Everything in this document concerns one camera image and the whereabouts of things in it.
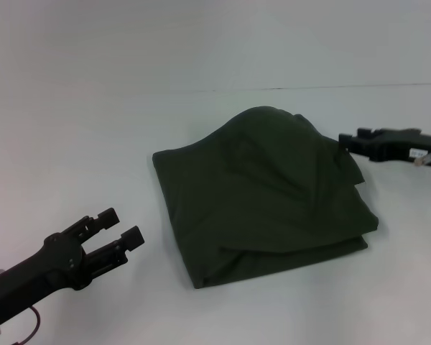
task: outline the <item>white table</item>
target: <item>white table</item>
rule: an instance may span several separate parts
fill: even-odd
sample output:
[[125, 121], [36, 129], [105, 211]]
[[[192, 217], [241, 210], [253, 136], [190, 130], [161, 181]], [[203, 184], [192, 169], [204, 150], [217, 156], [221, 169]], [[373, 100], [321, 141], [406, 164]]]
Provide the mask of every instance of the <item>white table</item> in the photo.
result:
[[[146, 241], [39, 302], [31, 344], [431, 345], [431, 168], [356, 157], [380, 218], [369, 249], [194, 290], [151, 163], [260, 105], [332, 138], [431, 134], [431, 85], [404, 85], [431, 84], [431, 1], [162, 2], [0, 1], [0, 268], [108, 207], [121, 223], [88, 251], [133, 225]], [[33, 327], [24, 312], [0, 345]]]

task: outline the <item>dark green cloth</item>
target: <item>dark green cloth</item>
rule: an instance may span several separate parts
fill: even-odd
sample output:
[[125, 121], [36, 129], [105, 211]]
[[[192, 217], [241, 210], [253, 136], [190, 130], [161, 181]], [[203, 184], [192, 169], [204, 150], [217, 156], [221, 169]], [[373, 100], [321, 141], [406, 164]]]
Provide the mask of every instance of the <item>dark green cloth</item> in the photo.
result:
[[353, 158], [301, 115], [249, 109], [153, 162], [195, 288], [365, 249], [378, 226]]

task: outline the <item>green fabric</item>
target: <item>green fabric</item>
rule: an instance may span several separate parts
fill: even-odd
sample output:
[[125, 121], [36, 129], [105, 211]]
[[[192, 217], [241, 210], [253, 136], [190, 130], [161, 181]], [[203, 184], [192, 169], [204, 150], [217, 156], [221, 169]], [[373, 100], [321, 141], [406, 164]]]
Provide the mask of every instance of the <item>green fabric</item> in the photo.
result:
[[249, 109], [153, 162], [195, 288], [365, 249], [378, 226], [353, 158], [301, 115]]

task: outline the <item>white label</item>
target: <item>white label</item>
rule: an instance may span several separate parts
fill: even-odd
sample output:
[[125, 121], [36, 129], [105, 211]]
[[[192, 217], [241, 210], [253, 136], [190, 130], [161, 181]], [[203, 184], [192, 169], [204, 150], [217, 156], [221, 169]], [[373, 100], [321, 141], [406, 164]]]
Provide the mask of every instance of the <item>white label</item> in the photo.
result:
[[410, 158], [421, 158], [428, 154], [428, 151], [425, 149], [410, 149]]

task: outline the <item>white wall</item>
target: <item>white wall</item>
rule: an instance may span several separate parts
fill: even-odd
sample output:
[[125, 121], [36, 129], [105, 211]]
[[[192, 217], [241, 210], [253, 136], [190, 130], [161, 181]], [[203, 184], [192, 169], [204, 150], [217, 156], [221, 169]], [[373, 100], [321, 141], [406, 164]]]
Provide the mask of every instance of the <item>white wall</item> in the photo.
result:
[[431, 345], [430, 168], [357, 158], [369, 250], [195, 291], [150, 162], [259, 105], [334, 138], [431, 133], [431, 85], [411, 84], [431, 84], [431, 0], [0, 0], [0, 268], [108, 207], [121, 223], [88, 251], [133, 225], [146, 240], [38, 303], [32, 344]]

